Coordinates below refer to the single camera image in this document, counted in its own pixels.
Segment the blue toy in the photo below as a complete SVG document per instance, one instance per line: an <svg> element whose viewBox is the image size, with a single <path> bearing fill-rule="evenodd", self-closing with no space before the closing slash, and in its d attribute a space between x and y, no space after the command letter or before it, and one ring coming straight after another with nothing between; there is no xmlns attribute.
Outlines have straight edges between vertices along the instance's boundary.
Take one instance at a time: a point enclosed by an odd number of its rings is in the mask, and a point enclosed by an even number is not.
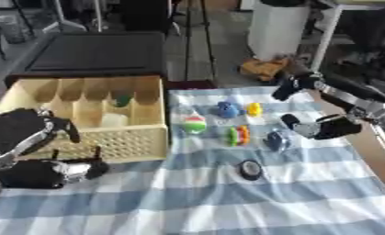
<svg viewBox="0 0 385 235"><path fill-rule="evenodd" d="M290 139L285 131L273 129L267 134L264 143L272 151L283 152L290 146Z"/></svg>
<svg viewBox="0 0 385 235"><path fill-rule="evenodd" d="M218 103L218 115L221 118L236 118L242 113L243 111L231 102L222 101Z"/></svg>

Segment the robotic hand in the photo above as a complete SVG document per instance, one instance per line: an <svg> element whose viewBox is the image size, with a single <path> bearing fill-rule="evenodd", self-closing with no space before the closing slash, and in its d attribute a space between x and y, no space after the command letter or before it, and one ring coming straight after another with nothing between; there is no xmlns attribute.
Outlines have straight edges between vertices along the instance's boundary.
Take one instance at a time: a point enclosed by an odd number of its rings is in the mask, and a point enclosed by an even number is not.
<svg viewBox="0 0 385 235"><path fill-rule="evenodd" d="M100 150L91 162L51 160L16 162L16 157L34 152L64 130L70 141L80 142L79 133L69 119L55 117L51 111L16 109L0 115L0 182L5 187L60 188L66 183L95 178L108 170L100 160Z"/></svg>
<svg viewBox="0 0 385 235"><path fill-rule="evenodd" d="M345 114L321 117L313 123L300 123L293 115L284 115L282 121L300 135L326 140L357 134L362 130L359 120L385 129L385 95L371 87L340 78L323 78L320 73L304 72L291 76L272 94L280 101L302 89L319 91L322 100L341 107Z"/></svg>

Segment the office chair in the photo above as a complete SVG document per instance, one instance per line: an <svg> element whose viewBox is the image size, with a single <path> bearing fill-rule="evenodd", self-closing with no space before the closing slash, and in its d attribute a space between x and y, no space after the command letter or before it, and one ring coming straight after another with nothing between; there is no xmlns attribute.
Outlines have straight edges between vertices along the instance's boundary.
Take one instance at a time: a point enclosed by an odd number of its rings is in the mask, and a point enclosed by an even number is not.
<svg viewBox="0 0 385 235"><path fill-rule="evenodd" d="M373 79L385 82L385 8L352 15L342 30L355 43L358 61L354 65L358 65L365 83Z"/></svg>

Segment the desk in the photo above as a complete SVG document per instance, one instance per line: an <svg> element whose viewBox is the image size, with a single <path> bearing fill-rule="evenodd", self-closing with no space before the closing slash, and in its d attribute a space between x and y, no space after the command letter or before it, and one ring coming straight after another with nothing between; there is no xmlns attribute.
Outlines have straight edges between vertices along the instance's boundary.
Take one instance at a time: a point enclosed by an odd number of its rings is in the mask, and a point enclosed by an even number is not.
<svg viewBox="0 0 385 235"><path fill-rule="evenodd" d="M319 44L318 50L315 53L315 56L312 61L311 69L313 71L318 71L323 62L323 57L328 49L329 43L331 42L332 36L334 34L335 28L338 25L339 18L342 15L343 11L368 11L368 10L379 10L385 6L385 0L320 0L323 3L334 8L334 15L326 27L321 42Z"/></svg>

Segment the tripod stand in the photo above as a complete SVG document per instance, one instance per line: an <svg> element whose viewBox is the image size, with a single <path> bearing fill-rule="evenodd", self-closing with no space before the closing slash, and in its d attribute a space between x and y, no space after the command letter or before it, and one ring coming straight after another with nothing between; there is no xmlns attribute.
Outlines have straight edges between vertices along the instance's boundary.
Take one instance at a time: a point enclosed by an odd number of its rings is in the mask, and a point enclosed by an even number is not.
<svg viewBox="0 0 385 235"><path fill-rule="evenodd" d="M202 10L203 25L205 28L212 81L216 83L217 74L216 74L216 67L215 67L215 57L213 56L212 45L210 43L209 20L208 20L207 8L206 8L205 0L199 0L199 1L200 1L201 10ZM192 37L191 7L192 7L192 0L187 0L187 45L186 45L186 56L185 56L184 81L187 81L189 76L190 38Z"/></svg>
<svg viewBox="0 0 385 235"><path fill-rule="evenodd" d="M65 18L64 14L63 14L63 10L62 10L61 0L55 0L54 4L55 4L55 8L56 8L56 14L55 14L56 15L56 21L51 23L50 25L48 25L46 28L44 28L42 30L44 33L47 33L47 32L49 32L52 29L57 28L57 27L59 27L60 30L62 31L63 25L70 26L73 28L80 28L81 30L86 31L85 26L74 23L73 21L67 20Z"/></svg>

